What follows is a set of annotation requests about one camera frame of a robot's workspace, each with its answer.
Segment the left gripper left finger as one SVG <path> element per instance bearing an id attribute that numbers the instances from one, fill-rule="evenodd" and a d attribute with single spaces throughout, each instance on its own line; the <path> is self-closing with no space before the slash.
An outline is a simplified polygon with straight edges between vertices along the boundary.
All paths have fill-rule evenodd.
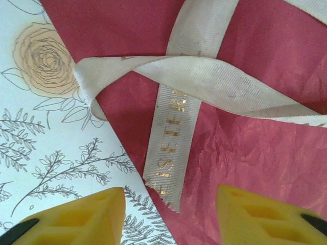
<path id="1" fill-rule="evenodd" d="M 123 188 L 109 188 L 26 217 L 1 244 L 120 244 L 125 208 Z"/>

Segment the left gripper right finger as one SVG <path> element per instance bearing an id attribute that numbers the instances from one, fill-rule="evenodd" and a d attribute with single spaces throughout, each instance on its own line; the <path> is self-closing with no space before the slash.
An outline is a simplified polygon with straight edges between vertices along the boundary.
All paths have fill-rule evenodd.
<path id="1" fill-rule="evenodd" d="M 308 209 L 229 185 L 216 208 L 222 244 L 326 244 L 326 221 Z"/>

